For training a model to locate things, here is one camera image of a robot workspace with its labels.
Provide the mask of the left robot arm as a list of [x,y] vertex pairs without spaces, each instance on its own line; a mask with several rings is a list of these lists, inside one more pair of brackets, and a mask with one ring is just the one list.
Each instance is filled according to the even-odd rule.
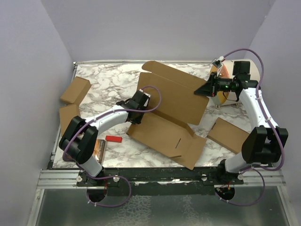
[[139,90],[131,98],[117,102],[104,113],[88,119],[79,116],[71,119],[59,147],[64,151],[64,156],[88,173],[87,179],[92,185],[98,186],[104,179],[101,172],[103,167],[93,156],[98,135],[124,122],[141,123],[150,98],[150,94]]

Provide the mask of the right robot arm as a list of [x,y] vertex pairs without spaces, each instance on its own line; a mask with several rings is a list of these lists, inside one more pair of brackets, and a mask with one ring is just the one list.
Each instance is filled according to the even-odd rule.
[[251,167],[271,171],[268,164],[279,162],[283,165],[288,131],[280,128],[272,119],[263,101],[259,81],[251,79],[251,63],[235,61],[233,78],[225,78],[222,76],[222,69],[225,67],[223,61],[223,57],[212,61],[216,70],[210,73],[209,79],[194,94],[215,98],[219,92],[233,92],[236,95],[235,101],[243,104],[249,117],[252,131],[243,142],[241,152],[222,160],[217,167],[217,181],[227,184]]

